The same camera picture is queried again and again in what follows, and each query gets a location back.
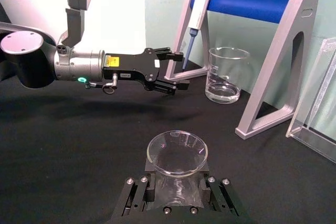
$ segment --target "blue pipette holder bar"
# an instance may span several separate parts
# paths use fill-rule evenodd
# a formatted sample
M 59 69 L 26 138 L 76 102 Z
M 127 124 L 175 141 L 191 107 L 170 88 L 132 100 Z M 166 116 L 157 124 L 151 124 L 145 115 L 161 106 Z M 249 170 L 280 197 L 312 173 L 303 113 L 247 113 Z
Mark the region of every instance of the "blue pipette holder bar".
M 184 0 L 173 50 L 180 51 L 195 0 Z M 279 24 L 265 57 L 256 84 L 236 134 L 247 139 L 292 118 L 297 106 L 303 71 L 309 51 L 318 0 L 210 0 L 207 10 Z M 204 65 L 200 69 L 175 73 L 176 62 L 170 61 L 165 75 L 168 80 L 185 80 L 206 75 L 208 70 L 209 31 L 205 15 L 202 28 Z M 291 77 L 285 106 L 257 119 L 266 91 L 277 67 L 292 46 Z

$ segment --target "black cloth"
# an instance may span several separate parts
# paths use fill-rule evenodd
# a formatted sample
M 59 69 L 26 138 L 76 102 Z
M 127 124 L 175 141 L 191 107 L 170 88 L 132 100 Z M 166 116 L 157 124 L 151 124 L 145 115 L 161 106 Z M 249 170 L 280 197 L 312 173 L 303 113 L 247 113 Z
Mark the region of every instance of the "black cloth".
M 206 142 L 212 175 L 230 179 L 258 223 L 336 223 L 336 166 L 286 138 L 289 121 L 248 140 L 234 133 L 247 93 L 219 105 L 204 77 L 175 96 L 118 85 L 109 96 L 78 82 L 0 83 L 1 224 L 103 223 L 124 180 L 144 174 L 149 141 L 169 130 Z

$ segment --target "metal bolt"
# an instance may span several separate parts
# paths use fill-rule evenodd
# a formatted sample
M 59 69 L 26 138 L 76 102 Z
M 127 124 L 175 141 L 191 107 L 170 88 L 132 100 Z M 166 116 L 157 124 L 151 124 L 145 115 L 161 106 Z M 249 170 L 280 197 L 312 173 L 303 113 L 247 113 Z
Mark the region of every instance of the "metal bolt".
M 222 183 L 223 183 L 224 185 L 228 185 L 228 184 L 230 184 L 230 180 L 228 180 L 227 178 L 226 178 L 226 179 L 223 179 Z
M 213 183 L 213 182 L 215 182 L 215 178 L 214 178 L 214 177 L 210 177 L 210 178 L 208 178 L 208 181 L 209 181 L 210 183 Z
M 129 185 L 131 185 L 133 182 L 134 182 L 134 180 L 133 180 L 132 178 L 129 178 L 129 179 L 126 181 L 126 183 L 129 184 Z
M 164 212 L 165 215 L 168 215 L 172 212 L 172 210 L 170 209 L 170 207 L 165 207 L 165 208 L 163 208 L 163 212 Z
M 198 209 L 197 209 L 196 207 L 192 207 L 192 208 L 190 209 L 190 212 L 191 212 L 193 215 L 195 215 L 195 214 L 198 213 Z
M 145 182 L 147 182 L 147 181 L 148 181 L 147 177 L 142 177 L 142 178 L 141 178 L 141 182 L 144 182 L 144 183 L 145 183 Z

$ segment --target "pipette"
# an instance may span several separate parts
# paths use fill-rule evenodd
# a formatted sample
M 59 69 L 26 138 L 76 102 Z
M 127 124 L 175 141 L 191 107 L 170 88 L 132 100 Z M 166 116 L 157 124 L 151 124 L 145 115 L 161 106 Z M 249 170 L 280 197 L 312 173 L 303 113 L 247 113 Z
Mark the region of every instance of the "pipette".
M 182 69 L 185 70 L 187 66 L 187 62 L 189 60 L 189 56 L 191 53 L 191 50 L 194 45 L 195 38 L 198 34 L 198 31 L 201 29 L 203 20 L 205 17 L 205 14 L 207 12 L 207 8 L 209 5 L 210 0 L 195 0 L 194 6 L 193 6 L 193 11 L 190 17 L 189 25 L 188 27 L 190 28 L 190 42 L 188 46 L 187 53 L 185 55 L 185 59 L 183 62 L 183 67 Z

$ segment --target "clear glass bowl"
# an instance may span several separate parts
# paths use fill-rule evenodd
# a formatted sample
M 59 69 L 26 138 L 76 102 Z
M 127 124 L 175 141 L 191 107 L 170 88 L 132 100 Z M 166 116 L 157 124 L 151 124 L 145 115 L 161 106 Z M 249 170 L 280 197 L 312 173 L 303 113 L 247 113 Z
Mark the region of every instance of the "clear glass bowl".
M 206 163 L 208 149 L 198 136 L 184 131 L 162 133 L 149 143 L 147 158 L 155 167 L 155 201 L 162 206 L 203 207 L 197 173 Z

